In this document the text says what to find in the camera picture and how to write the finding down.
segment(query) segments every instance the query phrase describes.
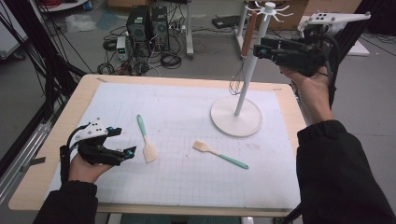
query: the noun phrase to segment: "stand base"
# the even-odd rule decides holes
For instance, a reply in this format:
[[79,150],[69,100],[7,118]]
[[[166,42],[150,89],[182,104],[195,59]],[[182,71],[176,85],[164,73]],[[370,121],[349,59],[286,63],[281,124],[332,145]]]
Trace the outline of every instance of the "stand base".
[[241,113],[236,116],[238,96],[218,99],[211,108],[210,115],[215,125],[224,133],[234,137],[248,137],[262,126],[262,112],[248,99],[242,105]]

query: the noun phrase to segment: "computer tower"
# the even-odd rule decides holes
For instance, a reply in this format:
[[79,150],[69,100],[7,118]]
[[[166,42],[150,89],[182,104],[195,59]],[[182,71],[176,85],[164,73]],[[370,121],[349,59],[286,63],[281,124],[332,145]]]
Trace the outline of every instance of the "computer tower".
[[136,56],[150,56],[154,49],[154,37],[148,6],[132,6],[126,22],[131,46]]
[[156,51],[168,51],[169,45],[169,25],[166,7],[153,7],[151,10],[151,20],[155,40]]

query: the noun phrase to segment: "white device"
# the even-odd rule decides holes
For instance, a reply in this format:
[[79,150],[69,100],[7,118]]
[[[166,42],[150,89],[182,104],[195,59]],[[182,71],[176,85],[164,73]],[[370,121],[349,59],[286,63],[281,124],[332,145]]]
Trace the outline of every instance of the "white device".
[[119,54],[120,61],[126,62],[128,60],[129,50],[126,36],[117,37],[117,53]]

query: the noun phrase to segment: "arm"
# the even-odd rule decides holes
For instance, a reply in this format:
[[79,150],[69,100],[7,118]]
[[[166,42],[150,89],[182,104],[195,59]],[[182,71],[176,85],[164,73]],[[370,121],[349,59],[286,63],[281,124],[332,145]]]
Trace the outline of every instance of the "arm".
[[320,68],[312,77],[285,67],[280,70],[291,79],[312,123],[298,132],[297,176],[304,224],[396,223],[360,141],[333,120],[326,69]]
[[90,165],[77,154],[70,164],[69,180],[49,194],[34,224],[93,224],[98,205],[93,183],[110,168],[109,165]]

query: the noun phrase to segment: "spatula handle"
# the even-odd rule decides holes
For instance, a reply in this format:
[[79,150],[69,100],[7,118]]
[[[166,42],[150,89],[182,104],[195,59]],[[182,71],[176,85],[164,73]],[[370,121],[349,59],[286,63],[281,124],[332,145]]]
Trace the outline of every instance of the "spatula handle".
[[145,122],[143,122],[142,116],[137,115],[136,118],[137,118],[137,124],[139,125],[140,131],[142,132],[143,136],[147,135]]
[[228,157],[228,156],[223,155],[223,154],[219,154],[219,156],[222,157],[224,160],[230,161],[230,162],[232,162],[233,164],[235,164],[235,165],[237,165],[237,166],[240,166],[240,167],[242,167],[242,168],[244,168],[244,169],[248,169],[248,165],[244,164],[244,163],[241,162],[241,161],[238,161],[238,160],[236,160],[236,159],[233,159],[233,158]]

